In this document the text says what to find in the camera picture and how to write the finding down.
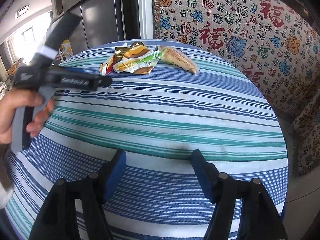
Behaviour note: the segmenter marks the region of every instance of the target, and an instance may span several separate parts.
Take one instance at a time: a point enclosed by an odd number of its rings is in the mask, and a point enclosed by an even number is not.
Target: blue and white striped fabric
[[[82,52],[63,66],[99,73],[114,42]],[[200,67],[192,75],[157,64],[147,75],[111,73],[111,87],[57,90],[55,110],[29,149],[10,156],[15,192],[6,212],[27,239],[46,195],[58,178],[82,179],[127,152],[115,195],[104,205],[116,240],[201,239],[214,206],[204,197],[188,161],[194,149],[235,179],[258,177],[278,212],[287,190],[288,163],[276,116],[259,90],[238,70],[210,53],[160,40],[145,44],[181,49]],[[81,202],[79,231],[88,239]],[[235,239],[241,201],[229,235]]]

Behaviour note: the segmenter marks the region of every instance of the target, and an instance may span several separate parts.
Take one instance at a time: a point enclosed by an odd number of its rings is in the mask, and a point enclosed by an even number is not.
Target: green stripe
[[[10,201],[7,203],[7,210],[10,213],[12,219],[14,220],[16,226],[20,229],[25,238],[28,239],[32,229],[32,224],[25,216],[25,214],[22,212],[14,197],[12,197]]]
[[[92,64],[102,64],[109,56],[112,54],[105,55],[102,57],[95,57],[95,58],[89,58],[89,59],[80,59],[78,61],[71,61],[71,62],[66,62],[61,66],[68,67],[77,67],[77,66],[82,66],[82,65],[92,65]]]
[[[47,121],[45,127],[53,130],[62,135],[84,141],[90,144],[95,144],[102,147],[114,148],[114,149],[123,149],[130,152],[135,152],[139,154],[145,154],[150,156],[158,156],[162,158],[171,158],[171,159],[181,159],[188,160],[191,154],[191,150],[187,149],[175,149],[168,147],[154,147],[144,144],[138,144],[134,142],[125,142],[116,139],[109,139],[103,136],[91,135],[89,133],[81,132],[74,129],[66,129],[61,125],[57,125],[50,121]],[[286,151],[276,152],[276,153],[256,153],[260,156],[255,157],[246,157],[248,153],[234,153],[239,155],[238,157],[230,156],[227,152],[212,152],[212,151],[203,151],[201,150],[203,156],[208,161],[256,161],[256,160],[276,160],[283,159],[287,157]]]
[[[210,62],[199,58],[193,58],[192,60],[198,65],[200,69],[212,70],[215,72],[230,74],[232,76],[247,79],[245,75],[243,75],[239,70],[231,65],[224,65],[219,62]]]
[[[151,118],[142,118],[135,116],[127,116],[121,114],[109,114],[104,112],[95,112],[90,110],[83,109],[74,109],[65,106],[56,106],[55,111],[76,114],[80,116],[90,116],[102,120],[143,125],[149,127],[158,127],[158,128],[168,128],[168,129],[177,129],[177,130],[201,130],[201,131],[211,131],[211,132],[220,132],[226,134],[237,134],[244,136],[257,136],[257,137],[268,137],[268,138],[282,138],[283,135],[280,132],[266,132],[266,131],[256,131],[256,130],[244,130],[238,128],[229,128],[229,127],[219,127],[213,125],[203,125],[203,124],[192,124],[192,123],[180,123],[180,122],[170,122],[164,120],[157,120]]]
[[[221,146],[240,146],[240,147],[285,147],[285,142],[259,142],[259,141],[237,141],[229,139],[216,139],[206,138],[201,136],[189,136],[180,134],[168,134],[151,131],[143,131],[129,128],[116,127],[111,125],[105,125],[95,122],[81,121],[78,119],[67,118],[61,115],[52,114],[52,118],[62,122],[71,123],[83,127],[93,128],[108,132],[118,132],[128,135],[134,135],[145,138],[155,138],[159,140],[174,141],[174,142],[186,142],[194,144],[206,144],[206,145],[221,145]]]

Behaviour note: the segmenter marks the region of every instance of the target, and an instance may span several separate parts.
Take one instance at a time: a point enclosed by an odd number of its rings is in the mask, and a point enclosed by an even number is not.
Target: bolt
[[[66,181],[65,181],[65,179],[58,179],[57,181],[56,181],[56,184],[57,185],[62,185],[63,183],[65,183]]]
[[[97,178],[98,177],[98,173],[96,173],[96,172],[93,172],[93,173],[91,173],[90,175],[89,175],[89,178],[90,179],[95,179],[95,178]]]
[[[227,177],[228,177],[228,174],[226,174],[225,172],[220,172],[219,173],[219,178],[226,179]]]
[[[253,182],[254,184],[259,185],[259,184],[261,183],[261,180],[258,179],[258,178],[253,178],[253,179],[252,179],[252,182]]]

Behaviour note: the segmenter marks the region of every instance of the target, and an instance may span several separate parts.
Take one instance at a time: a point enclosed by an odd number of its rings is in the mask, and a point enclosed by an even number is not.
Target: bread roll in wrapper
[[[180,50],[177,50],[171,46],[158,46],[157,49],[162,52],[162,56],[160,58],[162,61],[176,65],[195,75],[200,72],[200,69],[197,67],[197,65]]]
[[[147,53],[141,57],[127,58],[113,65],[115,72],[130,72],[133,74],[148,74],[158,63],[162,52],[159,50]]]

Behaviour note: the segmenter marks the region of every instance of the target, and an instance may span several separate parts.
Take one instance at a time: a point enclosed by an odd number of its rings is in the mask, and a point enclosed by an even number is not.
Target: food packaging
[[[73,57],[73,52],[69,40],[64,40],[61,44],[66,59]]]
[[[111,71],[113,71],[113,65],[115,63],[115,55],[110,56],[104,63],[100,65],[99,72],[101,76],[108,75]]]
[[[143,55],[147,55],[151,53],[151,50],[148,49],[144,44],[143,45],[136,45],[126,51],[122,57],[122,60],[126,60],[129,58],[137,58],[137,57],[142,57]]]
[[[124,59],[113,65],[115,72],[130,72],[133,74],[148,74],[158,63],[162,52],[159,50],[147,53],[141,57]]]
[[[137,46],[143,46],[144,48],[146,48],[146,46],[141,41],[133,42],[130,47],[128,47],[127,43],[125,43],[121,47],[115,47],[115,56],[116,56],[115,57],[115,63],[120,62],[122,60],[124,54],[127,51],[129,51],[129,50],[131,50],[131,49],[133,49],[133,48],[135,48]]]
[[[158,46],[157,49],[162,52],[162,56],[160,57],[162,61],[176,65],[195,75],[200,72],[197,65],[180,50],[171,46]]]

